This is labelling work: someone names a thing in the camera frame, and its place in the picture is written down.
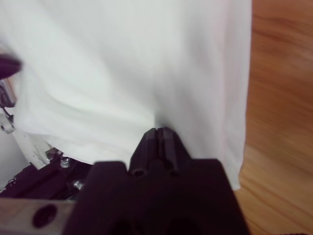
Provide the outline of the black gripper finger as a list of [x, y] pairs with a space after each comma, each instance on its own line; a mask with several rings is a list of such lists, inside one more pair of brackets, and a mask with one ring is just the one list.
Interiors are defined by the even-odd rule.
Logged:
[[180, 137], [170, 128], [159, 128], [159, 158], [170, 175], [181, 175], [192, 161]]
[[129, 173], [132, 175], [147, 175], [150, 164], [158, 156], [158, 133], [152, 128], [147, 131], [135, 149], [129, 165]]
[[18, 73], [22, 69], [22, 63], [9, 54], [0, 54], [0, 79], [6, 79]]

